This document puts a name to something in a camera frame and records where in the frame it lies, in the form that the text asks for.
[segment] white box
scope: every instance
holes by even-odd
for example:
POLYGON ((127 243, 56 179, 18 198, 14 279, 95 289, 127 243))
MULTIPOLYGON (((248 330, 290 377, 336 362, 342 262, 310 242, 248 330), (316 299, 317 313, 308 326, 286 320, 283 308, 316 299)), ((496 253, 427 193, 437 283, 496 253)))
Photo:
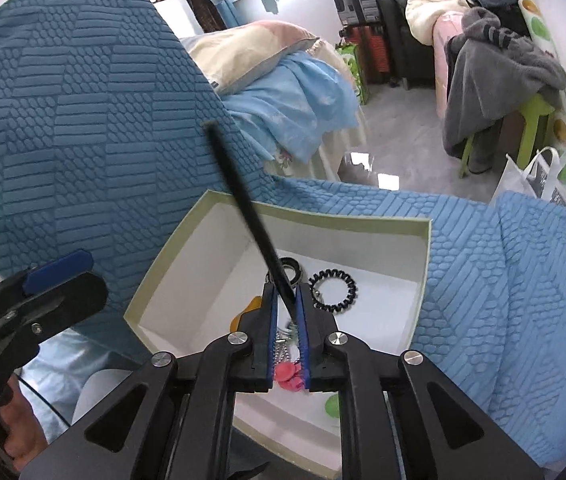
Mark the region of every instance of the white box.
MULTIPOLYGON (((387 353, 409 347, 427 276, 429 219, 255 206, 279 256, 297 259, 306 280, 338 268, 357 282, 354 305, 335 316, 340 330, 387 353)), ((233 199, 208 191, 156 257, 125 319, 153 352, 200 352, 228 333, 231 320, 262 293, 266 272, 233 199)), ((342 285, 325 282, 325 301, 342 301, 342 285)), ((279 326, 287 319, 280 304, 279 326)), ((276 383, 267 394, 237 394, 234 425, 286 460, 333 478, 341 466, 341 443, 338 420, 325 413, 330 395, 289 392, 276 383)))

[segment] person's hand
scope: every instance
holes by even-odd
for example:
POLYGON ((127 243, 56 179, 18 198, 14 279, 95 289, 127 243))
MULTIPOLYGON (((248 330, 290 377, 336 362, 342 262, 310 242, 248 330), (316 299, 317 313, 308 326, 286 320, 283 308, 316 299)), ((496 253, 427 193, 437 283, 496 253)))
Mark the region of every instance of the person's hand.
POLYGON ((8 433, 4 449, 12 458, 14 468, 21 471, 48 443, 32 406, 21 393, 16 376, 10 378, 8 385, 12 388, 12 400, 0 407, 0 416, 8 433))

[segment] black rod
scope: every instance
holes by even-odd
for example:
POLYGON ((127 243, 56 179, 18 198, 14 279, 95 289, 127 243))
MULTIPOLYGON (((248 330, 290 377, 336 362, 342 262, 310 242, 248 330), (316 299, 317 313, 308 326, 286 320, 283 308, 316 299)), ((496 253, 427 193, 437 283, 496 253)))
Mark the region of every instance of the black rod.
POLYGON ((269 238, 268 232, 259 218, 259 214, 254 209, 250 195, 225 147, 217 122, 206 121, 203 123, 203 130, 205 131, 207 142, 212 148, 212 153, 217 159, 217 165, 221 170, 223 179, 234 196, 236 205, 241 211, 241 215, 243 215, 243 220, 245 220, 247 228, 252 233, 256 245, 261 251, 263 260, 265 260, 265 264, 268 266, 269 275, 272 277, 272 281, 283 299, 290 317, 293 321, 296 321, 294 291, 289 284, 285 270, 281 266, 277 252, 274 249, 274 245, 272 245, 272 240, 269 238))

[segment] gray fleece blanket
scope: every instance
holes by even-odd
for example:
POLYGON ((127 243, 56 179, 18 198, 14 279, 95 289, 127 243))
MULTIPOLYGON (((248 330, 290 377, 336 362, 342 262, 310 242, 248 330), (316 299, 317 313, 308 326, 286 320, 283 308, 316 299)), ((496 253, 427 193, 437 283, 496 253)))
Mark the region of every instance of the gray fleece blanket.
POLYGON ((448 66, 454 72, 448 83, 443 145, 454 156, 459 143, 494 125, 536 92, 557 105, 558 91, 566 87, 560 63, 529 38, 502 28, 489 10, 468 10, 461 25, 463 33, 447 45, 448 66))

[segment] beige pillowcase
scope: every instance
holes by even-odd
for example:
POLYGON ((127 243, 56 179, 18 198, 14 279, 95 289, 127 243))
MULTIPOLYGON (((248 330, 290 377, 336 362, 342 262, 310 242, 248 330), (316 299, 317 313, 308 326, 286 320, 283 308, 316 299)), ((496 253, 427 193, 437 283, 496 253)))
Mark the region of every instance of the beige pillowcase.
POLYGON ((271 72, 283 56, 318 39, 291 23, 263 20, 181 40, 218 95, 234 94, 271 72))

